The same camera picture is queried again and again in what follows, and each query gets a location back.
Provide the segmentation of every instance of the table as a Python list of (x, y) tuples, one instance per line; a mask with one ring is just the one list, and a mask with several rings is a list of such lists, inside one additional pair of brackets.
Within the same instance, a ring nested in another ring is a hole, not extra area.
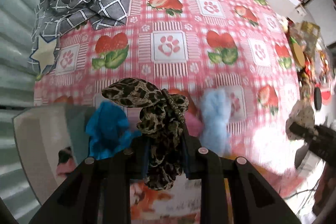
[[(125, 35), (115, 37), (118, 33)], [(105, 66), (92, 63), (101, 58), (96, 44), (104, 35), (123, 47), (117, 51), (119, 60)], [(101, 90), (125, 77), (188, 90), (196, 104), (204, 89), (224, 86), (233, 102), (228, 124), (232, 152), (277, 174), (268, 179), (280, 181), (282, 191), (286, 182), (295, 187), (296, 149), (286, 139), (285, 120), (299, 98), (299, 86), (285, 34), (262, 0), (131, 0), (125, 26), (94, 31), (86, 24), (62, 36), (60, 45), (56, 68), (36, 82), (35, 105), (70, 97), (75, 104), (97, 107)], [(258, 102), (268, 85), (278, 104), (274, 115)], [(126, 113), (135, 125), (139, 109)], [(288, 170), (286, 181), (279, 180)]]

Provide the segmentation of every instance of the white cabinet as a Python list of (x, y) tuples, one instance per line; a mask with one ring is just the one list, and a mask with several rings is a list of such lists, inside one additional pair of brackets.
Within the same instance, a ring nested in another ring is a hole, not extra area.
[(321, 27), (321, 35), (326, 46), (336, 41), (336, 5), (333, 0), (311, 0), (305, 9), (310, 12), (315, 23)]

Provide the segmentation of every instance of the leopard print fabric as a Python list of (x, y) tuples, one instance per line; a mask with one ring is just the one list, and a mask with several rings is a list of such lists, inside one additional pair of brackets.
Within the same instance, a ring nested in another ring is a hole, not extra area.
[[(180, 137), (185, 127), (161, 90), (145, 80), (125, 78), (101, 93), (121, 106), (142, 108), (137, 128), (153, 138), (145, 183), (154, 190), (173, 187), (176, 176), (182, 174)], [(185, 96), (174, 94), (170, 98), (180, 114), (188, 110)]]

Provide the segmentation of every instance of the red strawberry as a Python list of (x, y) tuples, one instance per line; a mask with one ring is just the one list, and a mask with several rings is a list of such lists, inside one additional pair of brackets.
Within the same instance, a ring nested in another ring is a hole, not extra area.
[(282, 46), (283, 57), (290, 57), (289, 51), (285, 45)]
[(221, 47), (219, 34), (214, 31), (208, 31), (207, 33), (207, 43), (211, 48)]
[(236, 44), (229, 33), (219, 35), (214, 31), (208, 31), (207, 42), (211, 48), (235, 48)]
[(236, 13), (241, 17), (245, 17), (247, 8), (244, 6), (236, 6), (235, 7)]
[(111, 44), (113, 46), (113, 51), (125, 48), (127, 46), (127, 44), (128, 44), (127, 35), (124, 34), (123, 32), (117, 33), (112, 38)]
[(266, 85), (259, 90), (258, 99), (259, 99), (259, 102), (262, 106), (268, 105), (268, 101), (269, 101), (269, 98), (270, 98), (270, 93), (271, 93), (271, 86), (270, 85)]
[(183, 4), (179, 0), (169, 0), (168, 4), (164, 7), (166, 9), (182, 10)]
[(66, 95), (63, 95), (61, 97), (56, 98), (54, 103), (67, 103), (68, 105), (73, 105), (74, 104), (74, 99), (73, 99), (72, 96), (68, 97)]
[(229, 33), (223, 33), (220, 36), (220, 42), (222, 43), (224, 48), (235, 48), (236, 44), (233, 40), (232, 36)]
[(257, 17), (251, 12), (250, 9), (246, 9), (246, 15), (244, 16), (244, 18), (251, 20), (253, 22), (258, 22)]
[(127, 35), (118, 33), (113, 38), (107, 35), (100, 37), (96, 44), (96, 53), (103, 54), (125, 48), (128, 44)]
[(149, 5), (154, 8), (165, 8), (169, 0), (149, 0)]
[(278, 96), (273, 88), (273, 90), (271, 91), (271, 96), (269, 97), (269, 100), (268, 100), (268, 103), (267, 103), (267, 106), (268, 107), (278, 107), (279, 105), (279, 99), (278, 99)]
[(275, 52), (277, 53), (278, 57), (283, 57), (282, 47), (279, 44), (275, 44)]
[(98, 54), (104, 53), (104, 52), (111, 52), (113, 51), (111, 46), (112, 38), (110, 38), (107, 35), (103, 35), (100, 37), (97, 41), (95, 51)]

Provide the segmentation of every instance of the gray plaid blanket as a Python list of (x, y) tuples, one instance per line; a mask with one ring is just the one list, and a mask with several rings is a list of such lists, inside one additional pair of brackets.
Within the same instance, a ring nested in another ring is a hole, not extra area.
[[(129, 3), (130, 0), (40, 0), (35, 9), (33, 51), (38, 47), (39, 35), (50, 42), (86, 20), (91, 22), (95, 30), (124, 25)], [(38, 64), (34, 67), (34, 62), (31, 63), (34, 70), (40, 72)]]

